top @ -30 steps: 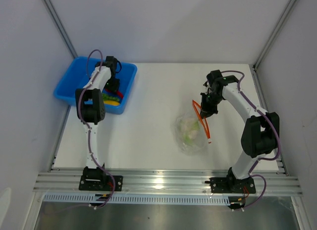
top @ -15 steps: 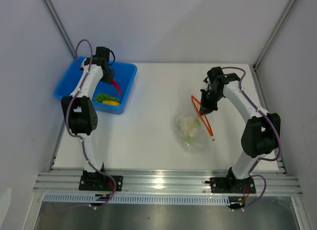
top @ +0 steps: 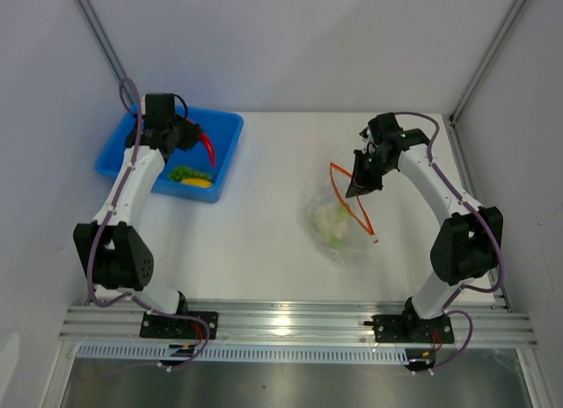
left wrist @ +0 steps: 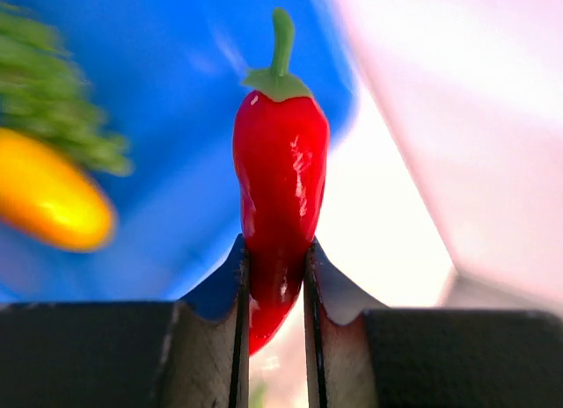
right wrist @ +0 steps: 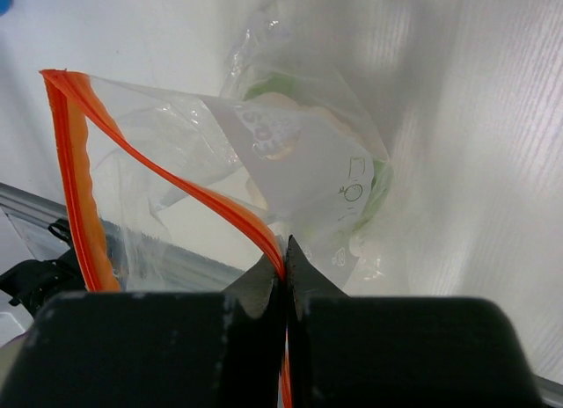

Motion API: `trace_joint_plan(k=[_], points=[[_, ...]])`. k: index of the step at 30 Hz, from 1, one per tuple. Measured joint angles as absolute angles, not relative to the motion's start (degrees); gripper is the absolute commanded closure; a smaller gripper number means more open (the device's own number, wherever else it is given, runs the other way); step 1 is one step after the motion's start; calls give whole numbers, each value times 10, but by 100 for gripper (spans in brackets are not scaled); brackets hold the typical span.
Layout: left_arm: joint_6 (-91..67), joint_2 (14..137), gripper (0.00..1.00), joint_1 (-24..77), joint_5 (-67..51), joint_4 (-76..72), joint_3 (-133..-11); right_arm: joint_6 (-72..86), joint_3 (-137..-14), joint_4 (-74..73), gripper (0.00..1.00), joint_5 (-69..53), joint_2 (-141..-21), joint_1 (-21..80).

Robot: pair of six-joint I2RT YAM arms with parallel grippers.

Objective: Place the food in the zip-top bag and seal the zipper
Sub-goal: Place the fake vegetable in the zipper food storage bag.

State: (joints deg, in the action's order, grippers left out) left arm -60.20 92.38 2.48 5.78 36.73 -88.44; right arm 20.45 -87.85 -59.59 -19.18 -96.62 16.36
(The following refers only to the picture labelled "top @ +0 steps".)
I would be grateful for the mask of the white cauliflower with green leaves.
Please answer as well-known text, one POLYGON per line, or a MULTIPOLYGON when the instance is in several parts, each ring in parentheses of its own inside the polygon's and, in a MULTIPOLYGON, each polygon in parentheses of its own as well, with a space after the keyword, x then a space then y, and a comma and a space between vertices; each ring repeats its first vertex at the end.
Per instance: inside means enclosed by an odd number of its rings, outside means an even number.
POLYGON ((327 203, 314 208, 310 215, 311 227, 319 239, 333 247, 341 247, 348 238, 349 214, 338 203, 327 203))

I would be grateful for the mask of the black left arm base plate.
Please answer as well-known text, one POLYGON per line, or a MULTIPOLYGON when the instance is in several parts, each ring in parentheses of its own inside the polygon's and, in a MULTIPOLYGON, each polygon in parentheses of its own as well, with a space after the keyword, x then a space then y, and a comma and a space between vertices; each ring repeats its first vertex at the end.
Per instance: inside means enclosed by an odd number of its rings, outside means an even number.
MULTIPOLYGON (((193 311, 192 315, 205 322, 209 329, 209 339, 216 338, 219 313, 216 311, 193 311)), ((204 340, 207 334, 200 322, 172 319, 145 313, 139 336, 144 339, 191 339, 204 340)))

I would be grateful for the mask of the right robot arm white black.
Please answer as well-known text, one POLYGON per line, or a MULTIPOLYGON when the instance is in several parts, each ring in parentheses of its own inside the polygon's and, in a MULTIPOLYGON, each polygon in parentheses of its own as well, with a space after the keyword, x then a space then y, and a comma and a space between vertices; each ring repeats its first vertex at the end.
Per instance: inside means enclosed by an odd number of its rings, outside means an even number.
POLYGON ((485 207, 454 184, 433 154, 436 135, 404 129, 396 113, 381 113, 361 131, 362 149, 355 163, 348 198, 383 188, 391 171, 403 174, 431 208, 440 226, 430 250, 432 273, 419 292, 408 298, 394 324, 375 316, 376 340, 416 342, 450 327, 447 308, 465 290, 492 294, 504 280, 501 251, 503 215, 485 207))

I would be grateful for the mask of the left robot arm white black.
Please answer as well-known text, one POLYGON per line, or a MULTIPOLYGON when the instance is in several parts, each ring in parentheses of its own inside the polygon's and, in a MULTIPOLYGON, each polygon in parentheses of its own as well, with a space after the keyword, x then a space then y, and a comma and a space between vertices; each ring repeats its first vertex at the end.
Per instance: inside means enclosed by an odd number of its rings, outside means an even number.
POLYGON ((90 222, 73 231, 91 301, 108 308, 129 298, 161 316, 160 327, 174 338, 191 326, 186 298, 165 281, 154 280, 153 254, 135 226, 172 153, 190 150, 202 138, 201 126, 177 113, 180 100, 174 93, 149 93, 139 100, 106 201, 90 222))

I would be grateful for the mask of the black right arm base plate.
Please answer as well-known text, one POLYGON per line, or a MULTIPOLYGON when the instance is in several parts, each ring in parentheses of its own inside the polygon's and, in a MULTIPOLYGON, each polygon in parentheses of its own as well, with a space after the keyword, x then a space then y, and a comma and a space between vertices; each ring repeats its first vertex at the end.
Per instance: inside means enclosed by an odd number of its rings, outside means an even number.
POLYGON ((419 319, 411 315, 380 314, 362 324, 373 330, 377 343, 453 344, 455 341, 450 318, 445 315, 419 319))

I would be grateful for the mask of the red chili pepper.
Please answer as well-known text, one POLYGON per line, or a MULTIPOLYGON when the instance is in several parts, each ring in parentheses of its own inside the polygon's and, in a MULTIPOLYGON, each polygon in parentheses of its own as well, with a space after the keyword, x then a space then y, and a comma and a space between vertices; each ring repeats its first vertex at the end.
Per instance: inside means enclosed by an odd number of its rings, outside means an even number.
POLYGON ((185 118, 187 123, 186 147, 192 149, 197 142, 201 143, 208 154, 208 160, 212 167, 216 166, 216 151, 208 134, 197 122, 185 118))

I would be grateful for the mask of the clear zip bag orange zipper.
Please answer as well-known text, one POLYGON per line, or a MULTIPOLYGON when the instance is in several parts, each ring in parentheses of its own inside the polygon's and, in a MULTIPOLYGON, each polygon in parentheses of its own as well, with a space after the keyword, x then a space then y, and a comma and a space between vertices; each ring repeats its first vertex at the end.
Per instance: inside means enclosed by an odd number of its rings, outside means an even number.
POLYGON ((347 197, 351 172, 331 162, 325 181, 303 206, 303 226, 317 250, 334 264, 358 265, 378 243, 360 197, 347 197))

